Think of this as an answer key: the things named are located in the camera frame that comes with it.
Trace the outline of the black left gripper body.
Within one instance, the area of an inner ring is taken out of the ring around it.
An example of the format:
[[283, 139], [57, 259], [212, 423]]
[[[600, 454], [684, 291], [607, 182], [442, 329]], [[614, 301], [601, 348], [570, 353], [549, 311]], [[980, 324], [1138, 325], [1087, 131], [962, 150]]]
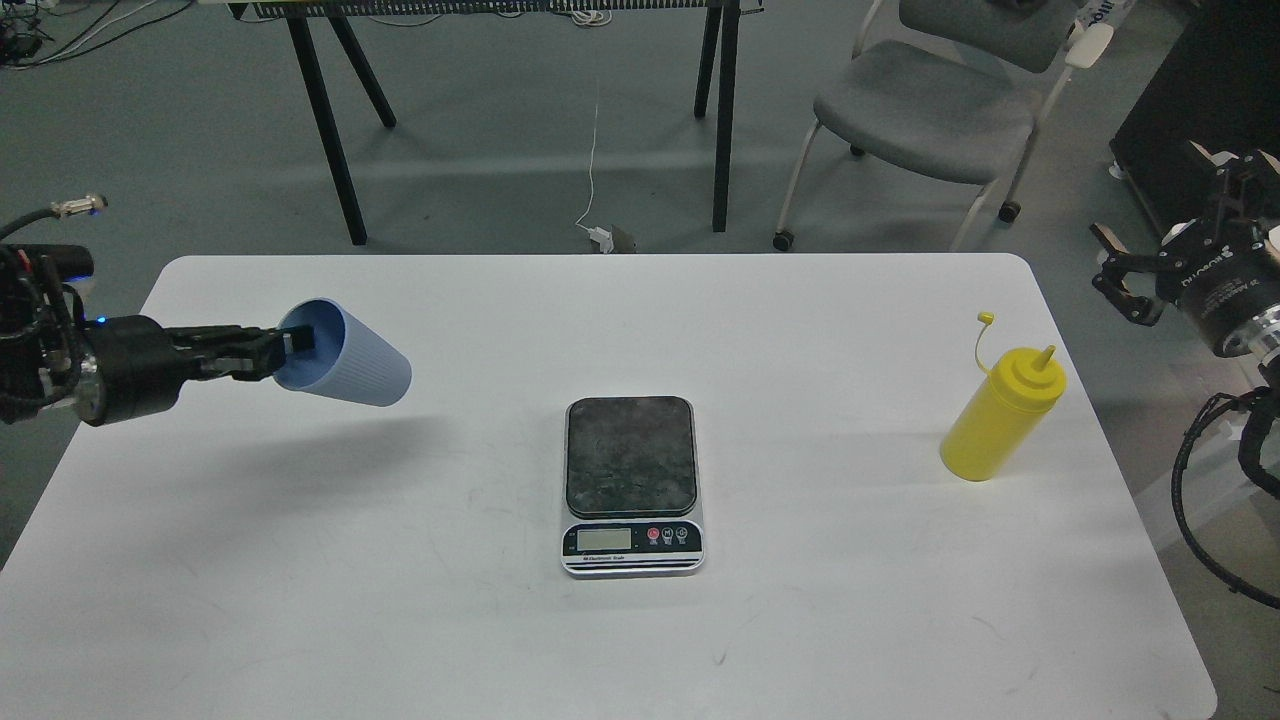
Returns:
[[191, 378], [191, 363], [148, 316], [118, 316], [84, 328], [87, 365], [76, 388], [76, 414], [91, 425], [164, 413]]

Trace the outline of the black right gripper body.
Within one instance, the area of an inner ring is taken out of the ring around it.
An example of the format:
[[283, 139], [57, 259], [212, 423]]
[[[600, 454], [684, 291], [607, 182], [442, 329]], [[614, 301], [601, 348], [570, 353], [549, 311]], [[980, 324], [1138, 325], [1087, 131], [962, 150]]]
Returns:
[[1157, 296], [1176, 306], [1219, 357], [1277, 357], [1277, 225], [1204, 219], [1175, 225], [1158, 254], [1184, 265], [1160, 272]]

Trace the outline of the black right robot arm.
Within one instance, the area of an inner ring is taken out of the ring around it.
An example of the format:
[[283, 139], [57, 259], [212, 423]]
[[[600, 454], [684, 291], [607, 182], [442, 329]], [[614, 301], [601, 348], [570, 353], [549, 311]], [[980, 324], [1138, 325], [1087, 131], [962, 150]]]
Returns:
[[1107, 225], [1094, 223], [1091, 233], [1105, 256], [1092, 284], [1130, 323], [1155, 325], [1171, 305], [1213, 355], [1256, 360], [1262, 386], [1243, 395], [1212, 395], [1184, 432], [1170, 495], [1178, 529], [1199, 562], [1230, 592], [1276, 609], [1276, 594], [1225, 568], [1196, 538], [1183, 477], [1198, 438], [1222, 415], [1243, 413], [1238, 465], [1257, 489], [1279, 495], [1276, 475], [1261, 460], [1279, 414], [1277, 159], [1260, 149], [1211, 152], [1193, 141], [1185, 152], [1210, 183], [1202, 213], [1171, 229], [1158, 251], [1147, 255], [1129, 252]]

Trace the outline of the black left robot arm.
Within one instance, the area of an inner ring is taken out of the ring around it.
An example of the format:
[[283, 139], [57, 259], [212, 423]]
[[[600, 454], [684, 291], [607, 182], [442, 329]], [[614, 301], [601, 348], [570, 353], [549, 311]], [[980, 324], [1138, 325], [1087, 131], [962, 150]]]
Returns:
[[52, 407], [73, 407], [102, 427], [170, 410], [184, 384], [229, 377], [257, 382], [312, 351], [310, 324], [165, 328], [142, 315], [91, 318], [79, 283], [95, 273], [91, 252], [74, 243], [13, 243], [26, 227], [96, 215], [96, 193], [50, 202], [3, 229], [1, 419], [6, 425]]

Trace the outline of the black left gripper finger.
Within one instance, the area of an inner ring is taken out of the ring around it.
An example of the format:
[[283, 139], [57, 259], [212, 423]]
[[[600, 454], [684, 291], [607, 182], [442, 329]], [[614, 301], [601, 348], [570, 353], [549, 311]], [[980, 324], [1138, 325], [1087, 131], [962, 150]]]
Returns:
[[283, 350], [269, 350], [265, 354], [246, 356], [215, 354], [178, 354], [180, 369], [187, 380], [215, 380], [232, 378], [243, 382], [268, 379], [285, 364]]
[[165, 334], [177, 348], [209, 354], [252, 355], [275, 350], [284, 355], [302, 354], [314, 348], [314, 328], [293, 325], [284, 328], [257, 328], [243, 325], [172, 327]]

